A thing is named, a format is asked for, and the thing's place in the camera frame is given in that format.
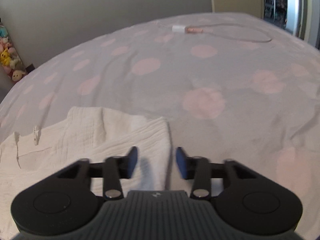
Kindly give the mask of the white textured garment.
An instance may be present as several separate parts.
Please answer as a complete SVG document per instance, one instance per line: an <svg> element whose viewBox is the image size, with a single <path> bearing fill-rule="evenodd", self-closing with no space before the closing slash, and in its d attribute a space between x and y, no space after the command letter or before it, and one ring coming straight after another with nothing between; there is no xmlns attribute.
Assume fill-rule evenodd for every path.
<svg viewBox="0 0 320 240"><path fill-rule="evenodd" d="M150 119L101 107L73 107L67 118L36 133L12 133L1 143L1 239L18 230L10 213L14 197L27 187L81 159L96 163L139 150L130 190L163 190L171 153L164 118Z"/></svg>

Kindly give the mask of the grey pink-dotted bedsheet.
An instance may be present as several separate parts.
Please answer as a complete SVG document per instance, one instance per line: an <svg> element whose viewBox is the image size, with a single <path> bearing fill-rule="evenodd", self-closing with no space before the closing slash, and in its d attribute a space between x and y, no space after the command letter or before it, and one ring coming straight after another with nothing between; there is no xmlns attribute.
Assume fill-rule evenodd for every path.
<svg viewBox="0 0 320 240"><path fill-rule="evenodd" d="M269 43L175 33L173 25L237 23ZM164 189L190 191L175 150L235 159L293 191L297 232L319 236L319 51L246 14L197 14L134 25L84 42L24 77L1 102L1 143L101 107L168 124Z"/></svg>

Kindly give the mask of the plush toy column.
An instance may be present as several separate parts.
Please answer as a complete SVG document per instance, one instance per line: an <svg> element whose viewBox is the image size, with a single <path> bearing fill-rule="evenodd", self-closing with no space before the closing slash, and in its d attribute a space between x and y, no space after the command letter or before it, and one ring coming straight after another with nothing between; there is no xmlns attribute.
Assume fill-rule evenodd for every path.
<svg viewBox="0 0 320 240"><path fill-rule="evenodd" d="M2 22L0 31L1 66L7 76L10 77L14 83L17 83L27 75L27 71L11 40L7 28Z"/></svg>

